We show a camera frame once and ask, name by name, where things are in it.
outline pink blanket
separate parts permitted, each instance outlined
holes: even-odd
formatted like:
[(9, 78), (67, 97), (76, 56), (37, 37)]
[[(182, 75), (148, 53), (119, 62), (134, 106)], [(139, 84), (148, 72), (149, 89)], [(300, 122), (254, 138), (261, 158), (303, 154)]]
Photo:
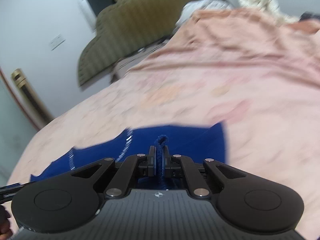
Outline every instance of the pink blanket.
[(9, 184), (126, 127), (224, 121), (228, 163), (303, 198), (320, 236), (320, 22), (276, 26), (248, 9), (197, 11), (160, 51), (35, 135)]

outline crosshair logo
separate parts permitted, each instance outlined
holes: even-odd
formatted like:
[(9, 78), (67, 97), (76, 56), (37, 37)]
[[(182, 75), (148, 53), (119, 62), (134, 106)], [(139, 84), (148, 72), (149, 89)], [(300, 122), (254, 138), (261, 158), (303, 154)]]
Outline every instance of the crosshair logo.
[(155, 193), (155, 196), (159, 198), (159, 197), (164, 196), (164, 194), (162, 194), (161, 192), (157, 192), (157, 193)]

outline silver screw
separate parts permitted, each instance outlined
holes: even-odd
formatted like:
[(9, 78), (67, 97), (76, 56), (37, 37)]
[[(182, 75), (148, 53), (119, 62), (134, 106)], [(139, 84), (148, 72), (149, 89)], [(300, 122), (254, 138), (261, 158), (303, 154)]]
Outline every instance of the silver screw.
[(118, 188), (110, 188), (107, 190), (106, 194), (110, 197), (118, 197), (120, 196), (122, 191)]
[(204, 197), (209, 195), (210, 192), (205, 188), (197, 188), (193, 191), (193, 193), (199, 197)]

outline folded blue fabric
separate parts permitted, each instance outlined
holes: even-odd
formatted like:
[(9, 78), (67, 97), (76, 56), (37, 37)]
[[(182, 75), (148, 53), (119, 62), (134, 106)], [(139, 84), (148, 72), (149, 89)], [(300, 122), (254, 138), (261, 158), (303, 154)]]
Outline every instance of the folded blue fabric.
[(30, 181), (47, 179), (70, 170), (85, 166), (106, 157), (123, 161), (127, 156), (149, 152), (160, 135), (166, 135), (170, 155), (189, 156), (195, 163), (205, 158), (225, 162), (225, 144), (222, 124), (210, 128), (157, 126), (126, 129), (111, 141), (85, 149), (71, 148), (65, 155), (52, 162), (39, 176), (31, 175)]

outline wall outlet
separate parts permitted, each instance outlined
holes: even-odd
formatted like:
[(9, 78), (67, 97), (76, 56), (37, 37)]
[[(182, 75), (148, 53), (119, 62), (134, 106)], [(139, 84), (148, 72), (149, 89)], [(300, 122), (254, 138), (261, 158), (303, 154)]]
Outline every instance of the wall outlet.
[(51, 50), (54, 50), (56, 47), (58, 47), (60, 44), (62, 44), (65, 41), (65, 39), (62, 37), (61, 34), (59, 34), (57, 37), (55, 37), (51, 42), (50, 42), (50, 48)]

